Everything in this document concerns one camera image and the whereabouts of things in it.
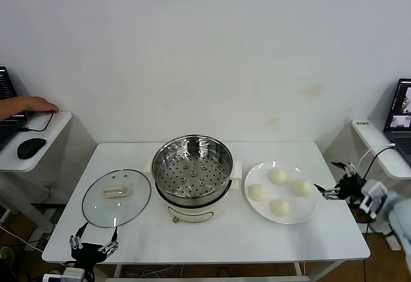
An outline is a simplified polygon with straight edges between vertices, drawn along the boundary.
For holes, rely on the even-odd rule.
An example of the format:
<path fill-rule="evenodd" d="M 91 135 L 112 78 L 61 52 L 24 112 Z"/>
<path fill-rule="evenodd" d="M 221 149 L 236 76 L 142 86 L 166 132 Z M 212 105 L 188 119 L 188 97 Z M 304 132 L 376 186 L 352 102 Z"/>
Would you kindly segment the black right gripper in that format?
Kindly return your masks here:
<path fill-rule="evenodd" d="M 356 174 L 356 169 L 352 163 L 331 162 L 331 164 L 344 171 L 343 177 L 334 188 L 326 189 L 318 184 L 314 184 L 316 189 L 326 200 L 345 200 L 350 198 L 361 202 L 364 199 L 362 188 L 366 180 Z"/>

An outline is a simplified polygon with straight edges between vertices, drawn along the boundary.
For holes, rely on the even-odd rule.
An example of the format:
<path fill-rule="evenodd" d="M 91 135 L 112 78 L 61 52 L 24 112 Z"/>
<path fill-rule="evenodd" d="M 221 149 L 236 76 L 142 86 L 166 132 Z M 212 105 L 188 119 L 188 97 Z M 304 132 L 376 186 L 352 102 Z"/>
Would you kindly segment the person's bare hand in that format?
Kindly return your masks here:
<path fill-rule="evenodd" d="M 45 98 L 38 96 L 19 97 L 20 108 L 22 111 L 33 112 L 58 112 L 59 108 L 47 101 Z"/>

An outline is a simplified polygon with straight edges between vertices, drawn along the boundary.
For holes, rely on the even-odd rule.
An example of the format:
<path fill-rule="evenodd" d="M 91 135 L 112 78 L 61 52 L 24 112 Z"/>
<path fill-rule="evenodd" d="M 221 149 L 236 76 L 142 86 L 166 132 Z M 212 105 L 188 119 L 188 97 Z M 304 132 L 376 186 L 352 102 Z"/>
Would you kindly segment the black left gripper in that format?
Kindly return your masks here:
<path fill-rule="evenodd" d="M 87 222 L 81 226 L 75 235 L 69 237 L 71 257 L 76 268 L 93 268 L 97 263 L 105 261 L 118 249 L 118 228 L 116 227 L 110 242 L 104 246 L 94 243 L 83 243 L 82 235 L 87 228 Z"/>

